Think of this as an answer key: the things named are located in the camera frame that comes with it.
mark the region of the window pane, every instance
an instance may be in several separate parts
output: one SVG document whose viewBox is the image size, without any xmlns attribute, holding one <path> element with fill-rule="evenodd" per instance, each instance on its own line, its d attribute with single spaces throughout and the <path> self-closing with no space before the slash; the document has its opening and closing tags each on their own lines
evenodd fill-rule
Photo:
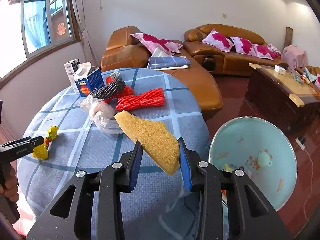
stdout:
<svg viewBox="0 0 320 240">
<path fill-rule="evenodd" d="M 50 44 L 45 0 L 25 2 L 23 14 L 28 52 L 34 52 Z"/>
<path fill-rule="evenodd" d="M 4 77 L 27 58 L 23 48 L 21 35 L 21 5 L 5 5 L 0 7 L 0 77 Z"/>
<path fill-rule="evenodd" d="M 70 37 L 66 0 L 50 0 L 50 17 L 53 30 L 53 40 L 58 41 Z"/>
</svg>

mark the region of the window sill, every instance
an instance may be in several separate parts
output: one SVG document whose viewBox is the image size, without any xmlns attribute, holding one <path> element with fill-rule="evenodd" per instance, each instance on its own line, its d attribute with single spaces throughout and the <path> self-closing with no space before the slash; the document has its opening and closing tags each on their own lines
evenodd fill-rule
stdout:
<svg viewBox="0 0 320 240">
<path fill-rule="evenodd" d="M 42 53 L 35 55 L 29 59 L 27 59 L 25 62 L 20 64 L 19 66 L 15 67 L 13 70 L 11 70 L 7 75 L 5 75 L 3 78 L 0 78 L 0 89 L 4 87 L 10 80 L 12 80 L 16 75 L 18 75 L 20 72 L 25 70 L 27 67 L 32 65 L 33 63 L 37 62 L 38 60 L 48 56 L 49 54 L 62 49 L 64 47 L 67 47 L 71 44 L 80 42 L 80 38 L 74 39 L 72 41 L 67 41 L 65 43 L 62 43 L 54 48 L 50 48 L 48 50 L 43 51 Z"/>
</svg>

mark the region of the yellow plastic bag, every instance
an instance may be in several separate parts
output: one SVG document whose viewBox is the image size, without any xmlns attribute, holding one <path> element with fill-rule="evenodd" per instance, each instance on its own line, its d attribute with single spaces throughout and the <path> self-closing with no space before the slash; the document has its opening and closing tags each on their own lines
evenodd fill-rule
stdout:
<svg viewBox="0 0 320 240">
<path fill-rule="evenodd" d="M 48 147 L 49 143 L 52 142 L 56 136 L 57 136 L 57 131 L 59 130 L 59 127 L 57 126 L 52 126 L 48 130 L 48 135 L 44 139 L 44 143 L 42 145 L 39 145 L 33 149 L 32 156 L 35 158 L 38 158 L 40 160 L 45 160 L 48 158 Z"/>
</svg>

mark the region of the round table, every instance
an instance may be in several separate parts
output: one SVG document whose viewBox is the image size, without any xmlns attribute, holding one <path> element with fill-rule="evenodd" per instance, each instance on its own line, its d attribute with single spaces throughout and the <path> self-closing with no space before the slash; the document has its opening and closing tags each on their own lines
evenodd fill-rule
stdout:
<svg viewBox="0 0 320 240">
<path fill-rule="evenodd" d="M 112 71 L 102 73 L 105 79 Z M 120 77 L 135 95 L 155 88 L 164 90 L 162 107 L 132 111 L 138 117 L 164 122 L 176 138 L 183 137 L 190 150 L 208 160 L 209 132 L 201 110 L 191 94 L 176 78 L 156 70 L 122 68 Z M 133 150 L 134 143 L 124 134 L 100 132 L 78 103 L 83 100 L 71 87 L 58 93 L 36 114 L 24 137 L 47 135 L 59 127 L 57 138 L 48 149 L 49 158 L 41 161 L 31 155 L 18 161 L 18 180 L 26 200 L 39 216 L 63 185 L 79 170 L 93 173 Z M 198 195 L 188 194 L 180 170 L 172 177 L 143 154 L 136 188 L 121 194 L 126 239 L 192 239 L 197 217 Z M 96 235 L 97 194 L 92 213 L 92 239 Z"/>
</svg>

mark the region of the sofa backrest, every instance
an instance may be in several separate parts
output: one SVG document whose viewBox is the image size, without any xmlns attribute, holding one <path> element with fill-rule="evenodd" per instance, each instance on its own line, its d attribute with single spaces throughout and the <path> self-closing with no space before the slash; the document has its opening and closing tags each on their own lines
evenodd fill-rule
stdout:
<svg viewBox="0 0 320 240">
<path fill-rule="evenodd" d="M 217 32 L 223 34 L 226 37 L 231 37 L 231 36 L 240 37 L 240 38 L 244 38 L 251 41 L 251 43 L 260 44 L 260 45 L 263 45 L 265 43 L 264 39 L 257 33 L 254 33 L 245 29 L 241 29 L 238 27 L 229 26 L 229 25 L 206 24 L 206 25 L 197 27 L 197 29 L 200 29 L 203 33 L 207 35 L 213 29 L 215 29 Z"/>
<path fill-rule="evenodd" d="M 110 37 L 106 51 L 138 44 L 139 40 L 132 37 L 130 35 L 132 33 L 141 33 L 141 31 L 135 26 L 127 26 L 114 31 Z"/>
</svg>

